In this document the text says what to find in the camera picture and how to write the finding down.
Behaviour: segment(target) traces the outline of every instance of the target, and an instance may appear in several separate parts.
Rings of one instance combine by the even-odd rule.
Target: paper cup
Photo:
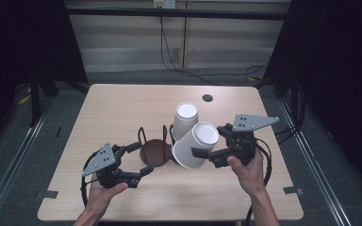
[[[201,121],[175,142],[172,149],[173,156],[179,165],[195,170],[205,163],[205,159],[194,157],[191,148],[206,149],[211,152],[218,141],[219,132],[216,127],[207,121]]]
[[[198,121],[196,104],[191,102],[179,104],[174,114],[173,138],[180,140]]]

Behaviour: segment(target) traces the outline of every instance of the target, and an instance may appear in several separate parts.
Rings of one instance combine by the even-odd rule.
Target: hand
[[[238,176],[240,186],[250,196],[265,189],[263,181],[263,154],[258,149],[255,150],[255,157],[247,166],[243,166],[235,156],[229,156],[227,163]]]
[[[111,188],[104,188],[96,180],[96,174],[92,175],[90,183],[90,196],[85,210],[78,217],[74,225],[93,225],[104,216],[111,199],[128,188],[127,183],[120,183]]]

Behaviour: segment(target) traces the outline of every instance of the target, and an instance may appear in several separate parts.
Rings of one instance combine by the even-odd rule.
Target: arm
[[[96,179],[96,174],[92,176],[92,181]],[[128,184],[121,183],[112,188],[104,188],[99,181],[90,184],[90,199],[84,211],[78,217],[74,226],[91,226],[104,216],[111,199],[128,188]]]
[[[263,181],[262,153],[256,149],[255,158],[247,166],[243,166],[235,156],[229,156],[227,162],[238,176],[243,190],[251,197],[256,225],[279,225]]]

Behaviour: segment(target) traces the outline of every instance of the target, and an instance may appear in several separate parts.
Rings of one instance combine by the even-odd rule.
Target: wooden table
[[[213,101],[205,102],[205,94],[210,94]],[[162,126],[173,123],[175,108],[182,102],[197,104],[199,120],[216,126],[233,123],[237,113],[267,116],[254,88],[93,85],[48,188],[58,191],[58,196],[43,200],[39,219],[76,220],[84,209],[79,188],[88,157],[105,142],[125,146],[138,141],[140,127],[148,140],[161,139]],[[272,151],[268,191],[278,218],[302,218],[297,195],[286,195],[283,190],[293,184],[272,128],[257,130],[255,136],[265,140]],[[214,151],[225,147],[221,137]],[[138,172],[145,167],[140,151],[126,153],[122,162],[120,168],[125,171]],[[229,167],[215,169],[206,161],[201,168],[190,170],[168,161],[142,178],[137,189],[129,188],[114,197],[102,220],[244,220],[249,206],[249,196]]]

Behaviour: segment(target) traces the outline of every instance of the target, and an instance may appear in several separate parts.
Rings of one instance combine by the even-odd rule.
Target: mounting hole
[[[204,99],[204,101],[206,102],[211,102],[213,101],[213,96],[211,96],[210,94],[205,94],[202,99]]]

